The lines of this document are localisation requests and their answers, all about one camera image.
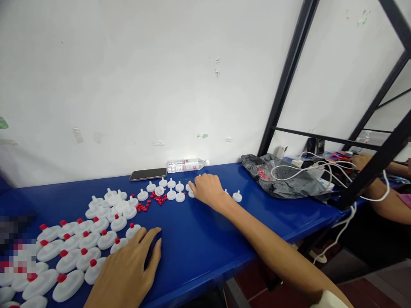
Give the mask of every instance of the smartphone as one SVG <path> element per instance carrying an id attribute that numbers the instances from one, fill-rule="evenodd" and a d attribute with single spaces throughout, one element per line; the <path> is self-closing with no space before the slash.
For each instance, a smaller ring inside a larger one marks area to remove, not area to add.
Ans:
<path id="1" fill-rule="evenodd" d="M 153 178 L 161 178 L 161 177 L 165 178 L 166 176 L 167 176 L 166 168 L 137 170 L 131 174 L 130 182 L 150 180 Z"/>

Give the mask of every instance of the water bottle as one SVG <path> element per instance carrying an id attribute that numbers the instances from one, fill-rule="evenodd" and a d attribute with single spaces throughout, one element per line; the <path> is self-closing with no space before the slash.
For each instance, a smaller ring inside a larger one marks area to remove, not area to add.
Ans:
<path id="1" fill-rule="evenodd" d="M 202 160 L 199 158 L 189 160 L 170 160 L 167 162 L 167 173 L 200 170 L 202 167 L 209 165 L 209 160 Z"/>
<path id="2" fill-rule="evenodd" d="M 365 130 L 364 132 L 362 132 L 358 137 L 357 137 L 357 139 L 355 140 L 355 141 L 357 141 L 357 142 L 361 142 L 361 143 L 368 143 L 369 142 L 369 134 L 371 133 L 371 130 Z M 354 152 L 354 153 L 360 153 L 361 152 L 361 150 L 362 150 L 363 148 L 360 148 L 360 147 L 351 147 L 351 152 Z"/>

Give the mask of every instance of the person's hand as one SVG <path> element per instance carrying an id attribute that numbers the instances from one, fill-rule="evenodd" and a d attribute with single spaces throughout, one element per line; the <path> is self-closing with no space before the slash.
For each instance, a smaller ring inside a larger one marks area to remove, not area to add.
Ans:
<path id="1" fill-rule="evenodd" d="M 197 176 L 194 181 L 196 182 L 195 184 L 188 183 L 194 196 L 221 213 L 221 200 L 228 196 L 228 194 L 221 187 L 218 176 L 203 174 L 202 176 Z"/>
<path id="2" fill-rule="evenodd" d="M 357 166 L 357 170 L 361 171 L 365 167 L 365 165 L 368 164 L 371 158 L 372 155 L 368 153 L 359 153 L 351 159 L 351 162 Z"/>
<path id="3" fill-rule="evenodd" d="M 161 258 L 161 239 L 154 246 L 146 270 L 144 261 L 154 237 L 161 228 L 140 228 L 130 242 L 110 255 L 101 269 L 84 308 L 136 308 L 151 289 Z"/>

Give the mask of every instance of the red tip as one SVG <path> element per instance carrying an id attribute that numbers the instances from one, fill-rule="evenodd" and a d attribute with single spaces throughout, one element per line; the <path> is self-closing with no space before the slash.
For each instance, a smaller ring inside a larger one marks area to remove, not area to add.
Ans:
<path id="1" fill-rule="evenodd" d="M 34 279 L 37 278 L 37 274 L 36 274 L 36 273 L 29 274 L 29 276 L 30 276 L 30 277 L 27 277 L 27 280 L 28 280 L 29 282 L 32 282 Z"/>
<path id="2" fill-rule="evenodd" d="M 57 277 L 57 282 L 58 282 L 58 283 L 62 283 L 63 281 L 66 280 L 66 278 L 67 278 L 67 275 L 60 274 L 60 275 Z"/>
<path id="3" fill-rule="evenodd" d="M 69 252 L 65 249 L 63 249 L 62 251 L 60 251 L 60 257 L 65 257 Z"/>

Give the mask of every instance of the blue tabletop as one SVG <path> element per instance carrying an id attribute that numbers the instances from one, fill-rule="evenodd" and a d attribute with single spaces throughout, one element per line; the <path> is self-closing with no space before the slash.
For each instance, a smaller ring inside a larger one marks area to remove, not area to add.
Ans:
<path id="1" fill-rule="evenodd" d="M 231 195 L 240 190 L 243 196 L 240 205 L 289 242 L 300 240 L 342 216 L 337 209 L 312 198 L 280 200 L 271 197 L 239 163 L 169 174 L 167 179 L 173 178 L 177 183 L 181 181 L 185 186 L 202 173 L 218 175 L 223 189 L 227 188 Z M 0 200 L 11 205 L 19 200 L 20 207 L 26 206 L 22 205 L 26 202 L 27 209 L 37 212 L 37 220 L 25 234 L 35 238 L 42 223 L 53 226 L 62 219 L 68 222 L 86 219 L 84 213 L 91 196 L 103 197 L 108 187 L 137 195 L 140 188 L 145 189 L 148 185 L 148 181 L 130 182 L 128 178 L 122 176 L 20 188 L 6 192 Z M 160 206 L 153 200 L 147 212 L 138 213 L 130 222 L 147 229 L 157 226 L 163 229 L 162 258 L 153 287 L 141 307 L 179 306 L 231 278 L 256 256 L 246 239 L 225 217 L 190 198 L 188 193 L 183 203 L 173 200 Z M 119 231 L 119 237 L 125 237 L 126 230 L 127 227 Z M 102 252 L 102 256 L 107 255 L 109 249 Z M 50 267 L 55 268 L 59 258 L 49 261 Z M 61 304 L 51 299 L 52 289 L 45 295 L 49 300 L 48 307 L 81 307 L 91 288 L 84 283 L 74 297 Z M 16 294 L 15 300 L 22 302 L 21 293 Z"/>

